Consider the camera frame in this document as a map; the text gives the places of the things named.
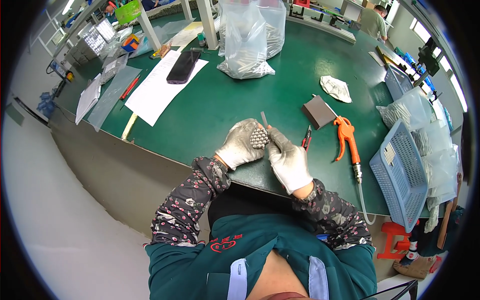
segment hand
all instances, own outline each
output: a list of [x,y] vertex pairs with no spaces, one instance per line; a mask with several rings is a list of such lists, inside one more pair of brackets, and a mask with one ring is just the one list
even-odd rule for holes
[[292,144],[277,128],[268,126],[267,131],[271,139],[267,144],[268,159],[276,177],[285,186],[289,195],[293,193],[300,199],[307,197],[313,189],[313,178],[308,172],[307,152],[302,147]]
[[262,125],[255,119],[246,119],[235,124],[227,134],[227,138],[220,149],[215,151],[228,168],[235,170],[237,166],[248,163],[265,154],[263,149],[254,149],[250,144],[250,136]]

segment green table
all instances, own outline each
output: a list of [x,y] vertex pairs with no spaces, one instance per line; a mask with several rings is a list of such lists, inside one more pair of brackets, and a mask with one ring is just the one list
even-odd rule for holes
[[[153,20],[152,25],[181,19],[183,14],[171,15]],[[385,68],[368,54],[375,51],[379,43],[363,32],[353,33],[357,39],[355,45],[322,31],[287,22],[283,50],[268,61],[276,74],[259,79],[232,79],[216,69],[224,60],[216,51],[203,53],[201,59],[209,63],[175,97],[154,127],[138,118],[128,141],[134,140],[139,147],[190,165],[196,156],[212,155],[236,122],[246,118],[260,120],[260,111],[264,111],[269,124],[277,127],[293,143],[301,144],[309,121],[300,108],[311,100],[312,94],[320,95],[337,114],[348,118],[355,126],[367,211],[388,215],[369,161],[388,133],[375,106],[388,105],[392,97],[383,82]],[[186,49],[190,47],[198,47],[198,42],[193,41]],[[158,63],[158,60],[148,58],[150,54],[128,61],[129,66],[143,69],[141,80]],[[64,88],[58,104],[75,113],[86,81],[101,71],[101,63],[97,59],[74,70],[75,81]],[[339,102],[326,94],[319,84],[323,75],[347,82],[353,102]],[[120,110],[121,105],[120,102],[115,105],[101,127],[118,138],[132,114],[127,107]],[[308,152],[310,174],[322,180],[328,190],[338,192],[342,198],[360,207],[350,151],[346,150],[344,157],[335,162],[339,149],[337,127],[332,123],[314,131]],[[270,169],[268,157],[238,167],[231,177],[238,183],[286,195]],[[428,216],[426,209],[422,216]]]

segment light blue collar trim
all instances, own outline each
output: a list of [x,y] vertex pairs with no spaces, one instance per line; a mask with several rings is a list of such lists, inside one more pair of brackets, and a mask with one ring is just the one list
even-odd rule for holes
[[310,267],[308,268],[308,294],[313,299],[329,299],[325,265],[314,256],[310,256]]
[[244,258],[237,259],[230,265],[230,282],[227,300],[245,300],[247,298],[247,268]]

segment man in light green shirt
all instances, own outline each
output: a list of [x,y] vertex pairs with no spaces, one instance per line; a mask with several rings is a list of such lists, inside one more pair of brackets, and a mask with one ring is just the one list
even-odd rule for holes
[[360,30],[385,43],[387,30],[384,17],[386,15],[387,10],[381,5],[375,6],[374,9],[364,8],[357,20],[361,24]]

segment wrist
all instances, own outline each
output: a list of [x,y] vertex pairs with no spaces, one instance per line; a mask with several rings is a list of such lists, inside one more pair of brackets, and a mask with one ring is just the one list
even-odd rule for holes
[[311,181],[309,184],[307,184],[304,187],[301,187],[297,190],[293,191],[293,196],[297,199],[303,200],[310,195],[310,193],[313,191],[313,188],[315,187],[313,181]]
[[221,162],[225,166],[225,168],[228,170],[228,168],[229,168],[228,165],[223,161],[223,159],[220,156],[215,154],[213,157],[218,159],[218,161]]

